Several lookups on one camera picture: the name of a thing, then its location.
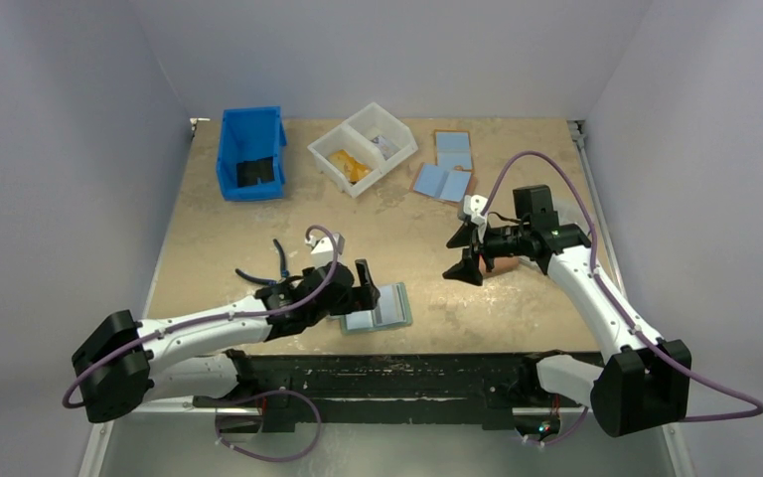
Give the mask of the green card holder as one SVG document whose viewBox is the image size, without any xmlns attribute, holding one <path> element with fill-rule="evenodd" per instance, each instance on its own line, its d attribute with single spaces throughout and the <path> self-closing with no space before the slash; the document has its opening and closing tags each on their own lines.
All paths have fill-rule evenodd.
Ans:
<svg viewBox="0 0 763 477">
<path fill-rule="evenodd" d="M 353 312 L 339 318 L 344 335 L 381 332 L 412 324 L 410 303 L 403 282 L 382 286 L 380 294 L 375 309 Z"/>
</svg>

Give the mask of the credit card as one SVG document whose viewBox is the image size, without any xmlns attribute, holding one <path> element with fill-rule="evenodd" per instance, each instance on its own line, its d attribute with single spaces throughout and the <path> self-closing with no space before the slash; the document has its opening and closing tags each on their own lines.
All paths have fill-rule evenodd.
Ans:
<svg viewBox="0 0 763 477">
<path fill-rule="evenodd" d="M 384 160 L 389 160 L 400 150 L 400 148 L 394 142 L 383 135 L 375 136 L 371 139 L 371 142 L 380 151 Z"/>
</svg>

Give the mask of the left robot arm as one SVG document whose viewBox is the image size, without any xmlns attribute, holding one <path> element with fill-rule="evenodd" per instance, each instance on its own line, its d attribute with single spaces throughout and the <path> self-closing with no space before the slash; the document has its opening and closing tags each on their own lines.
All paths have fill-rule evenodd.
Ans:
<svg viewBox="0 0 763 477">
<path fill-rule="evenodd" d="M 137 321 L 128 310 L 104 318 L 71 357 L 76 374 L 63 398 L 102 423 L 142 403 L 176 395 L 178 368 L 190 363 L 215 376 L 203 356 L 241 344 L 298 335 L 330 315 L 371 311 L 381 292 L 363 259 L 349 270 L 338 261 L 269 282 L 223 307 L 157 321 Z"/>
</svg>

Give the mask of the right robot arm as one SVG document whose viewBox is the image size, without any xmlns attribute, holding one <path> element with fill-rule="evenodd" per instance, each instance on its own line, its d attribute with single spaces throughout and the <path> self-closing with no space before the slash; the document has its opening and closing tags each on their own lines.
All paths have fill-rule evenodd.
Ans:
<svg viewBox="0 0 763 477">
<path fill-rule="evenodd" d="M 462 255 L 444 278 L 480 286 L 498 258 L 535 262 L 574 305 L 604 361 L 598 367 L 559 351 L 527 358 L 515 385 L 521 397 L 532 404 L 553 395 L 569 398 L 588 407 L 612 437 L 684 418 L 684 371 L 691 365 L 685 343 L 664 339 L 641 319 L 628 323 L 635 310 L 596 264 L 589 235 L 577 224 L 560 222 L 549 187 L 516 188 L 513 195 L 516 215 L 502 227 L 489 225 L 485 197 L 464 197 L 462 225 L 447 243 Z"/>
</svg>

